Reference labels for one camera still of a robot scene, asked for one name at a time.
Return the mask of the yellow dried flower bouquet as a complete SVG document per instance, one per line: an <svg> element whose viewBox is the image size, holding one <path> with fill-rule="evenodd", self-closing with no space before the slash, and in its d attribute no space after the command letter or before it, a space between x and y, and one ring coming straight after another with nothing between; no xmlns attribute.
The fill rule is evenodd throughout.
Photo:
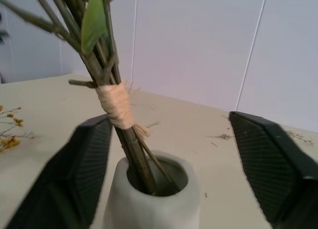
<svg viewBox="0 0 318 229"><path fill-rule="evenodd" d="M22 139L35 139L33 132L19 133L24 128L24 120L17 117L21 107L6 109L0 105L0 153L20 145Z"/></svg>

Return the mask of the white ceramic vase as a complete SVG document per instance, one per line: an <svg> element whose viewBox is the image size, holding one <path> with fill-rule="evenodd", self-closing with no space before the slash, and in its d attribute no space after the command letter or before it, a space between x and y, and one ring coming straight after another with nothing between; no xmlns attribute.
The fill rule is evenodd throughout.
<svg viewBox="0 0 318 229"><path fill-rule="evenodd" d="M199 229L200 193L191 164L170 153L155 151L155 156L178 185L174 193L168 181L150 163L160 196L145 194L136 189L128 173L128 160L116 165L105 207L101 229Z"/></svg>

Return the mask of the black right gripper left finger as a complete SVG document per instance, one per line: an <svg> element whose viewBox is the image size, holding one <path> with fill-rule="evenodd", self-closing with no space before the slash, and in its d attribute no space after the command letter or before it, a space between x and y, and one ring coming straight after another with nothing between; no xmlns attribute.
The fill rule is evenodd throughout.
<svg viewBox="0 0 318 229"><path fill-rule="evenodd" d="M106 175L111 135L106 114L78 125L46 163L5 229L89 229Z"/></svg>

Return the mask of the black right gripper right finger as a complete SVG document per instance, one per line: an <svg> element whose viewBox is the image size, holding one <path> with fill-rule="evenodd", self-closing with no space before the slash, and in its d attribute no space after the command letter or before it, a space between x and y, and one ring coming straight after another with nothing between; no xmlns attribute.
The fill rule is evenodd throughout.
<svg viewBox="0 0 318 229"><path fill-rule="evenodd" d="M272 229L318 229L318 164L277 123L229 113L242 168Z"/></svg>

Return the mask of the green stem bouquet with twine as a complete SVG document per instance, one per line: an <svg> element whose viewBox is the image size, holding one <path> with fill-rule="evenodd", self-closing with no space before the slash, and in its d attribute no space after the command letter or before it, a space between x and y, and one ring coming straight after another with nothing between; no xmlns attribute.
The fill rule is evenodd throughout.
<svg viewBox="0 0 318 229"><path fill-rule="evenodd" d="M26 23L67 42L80 56L90 81L69 80L69 84L96 91L102 109L116 130L122 148L141 191L159 196L150 163L153 162L169 183L172 177L145 143L149 131L133 116L130 91L121 79L119 57L115 43L111 2L113 0L37 0L47 19L26 11L8 0L0 4Z"/></svg>

